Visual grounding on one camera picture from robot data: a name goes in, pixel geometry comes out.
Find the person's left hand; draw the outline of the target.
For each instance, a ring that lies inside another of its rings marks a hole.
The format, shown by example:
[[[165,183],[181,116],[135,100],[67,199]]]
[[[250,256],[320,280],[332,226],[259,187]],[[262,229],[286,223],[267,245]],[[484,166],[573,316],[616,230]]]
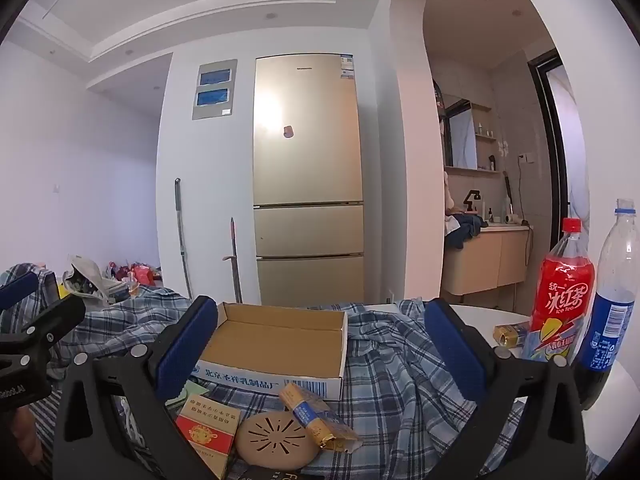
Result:
[[[36,431],[35,416],[27,406],[21,406],[15,411],[10,429],[29,463],[37,465],[42,460],[42,446]]]

